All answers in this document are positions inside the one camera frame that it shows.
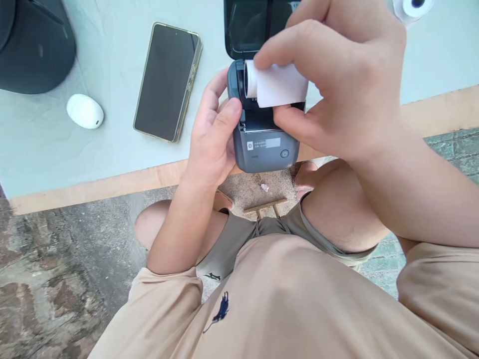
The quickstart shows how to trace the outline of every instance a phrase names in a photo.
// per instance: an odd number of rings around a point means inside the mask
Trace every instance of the beige t-shirt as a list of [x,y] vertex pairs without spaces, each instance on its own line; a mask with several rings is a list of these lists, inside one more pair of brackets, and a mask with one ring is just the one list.
[[195,268],[143,268],[90,357],[477,358],[479,250],[422,243],[407,261],[398,302],[293,235],[248,242],[203,305]]

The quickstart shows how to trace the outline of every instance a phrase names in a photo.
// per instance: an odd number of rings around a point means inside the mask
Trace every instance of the printer lid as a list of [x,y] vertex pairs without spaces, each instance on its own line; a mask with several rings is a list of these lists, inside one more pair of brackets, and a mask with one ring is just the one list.
[[251,60],[263,44],[284,29],[300,1],[224,0],[225,47],[234,59]]

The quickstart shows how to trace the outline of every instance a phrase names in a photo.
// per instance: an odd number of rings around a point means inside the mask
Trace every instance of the white paper roll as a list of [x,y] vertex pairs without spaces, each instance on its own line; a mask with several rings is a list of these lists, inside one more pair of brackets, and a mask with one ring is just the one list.
[[256,98],[261,108],[304,102],[308,92],[308,80],[293,64],[258,70],[253,60],[246,60],[244,83],[246,98]]
[[432,9],[434,1],[393,0],[394,14],[406,27],[409,27]]
[[244,62],[244,90],[246,98],[258,97],[258,74],[253,60]]

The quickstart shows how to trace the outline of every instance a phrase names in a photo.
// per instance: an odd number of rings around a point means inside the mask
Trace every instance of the wooden table edge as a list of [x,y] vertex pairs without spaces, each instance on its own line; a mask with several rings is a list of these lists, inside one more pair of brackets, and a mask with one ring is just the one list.
[[[401,111],[404,119],[423,137],[479,127],[479,85],[403,105]],[[325,154],[301,144],[298,161],[323,156]],[[13,197],[9,202],[13,214],[21,215],[168,187],[179,183],[187,161]],[[230,174],[240,172],[235,166]]]

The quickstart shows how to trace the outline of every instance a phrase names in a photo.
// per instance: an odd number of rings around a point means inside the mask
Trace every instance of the leg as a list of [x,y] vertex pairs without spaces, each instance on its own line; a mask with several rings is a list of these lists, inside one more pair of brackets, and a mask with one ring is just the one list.
[[[170,200],[156,202],[144,209],[136,219],[135,236],[138,241],[148,250],[150,250],[153,241],[155,240],[161,226],[163,225],[163,222],[165,221],[168,209],[170,208],[170,203]],[[222,193],[216,193],[214,203],[215,208],[218,207],[219,209],[230,209],[231,206],[232,204]],[[227,214],[216,211],[212,212],[205,237],[203,238],[203,246],[198,258],[198,262],[200,262],[208,254],[210,249],[216,243],[226,225],[227,220]]]
[[369,205],[354,171],[343,160],[316,169],[304,163],[295,180],[314,190],[301,208],[311,225],[345,253],[360,253],[376,246],[389,230]]

